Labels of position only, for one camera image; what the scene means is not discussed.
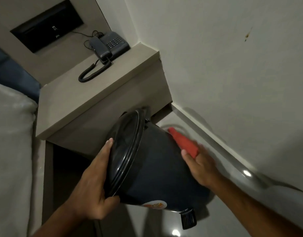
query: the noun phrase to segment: black telephone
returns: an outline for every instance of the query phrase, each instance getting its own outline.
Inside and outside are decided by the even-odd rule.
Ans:
[[[114,31],[108,32],[101,38],[92,37],[89,40],[89,44],[99,59],[95,64],[92,64],[88,69],[81,73],[78,78],[80,82],[87,82],[95,78],[112,65],[111,61],[130,49],[129,44]],[[98,61],[104,66],[90,76],[85,77],[87,73],[94,69]]]

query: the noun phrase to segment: trash can lid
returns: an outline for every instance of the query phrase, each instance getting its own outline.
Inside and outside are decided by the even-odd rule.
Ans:
[[[106,197],[115,195],[125,179],[139,147],[144,123],[142,109],[124,113],[106,136],[107,140],[114,139],[104,183]]]

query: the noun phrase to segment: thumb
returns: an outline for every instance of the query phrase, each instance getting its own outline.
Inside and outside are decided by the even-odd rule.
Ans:
[[[197,167],[198,163],[196,163],[196,161],[191,157],[191,155],[188,154],[186,150],[181,150],[181,155],[191,171]]]
[[[104,200],[103,206],[101,207],[103,215],[108,215],[112,210],[114,210],[120,203],[120,198],[118,196],[112,196]]]

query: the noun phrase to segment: red cloth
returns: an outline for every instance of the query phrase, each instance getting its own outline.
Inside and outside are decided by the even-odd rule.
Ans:
[[[199,154],[199,148],[190,139],[176,131],[175,128],[169,127],[168,132],[173,136],[180,149],[185,149],[192,158]]]

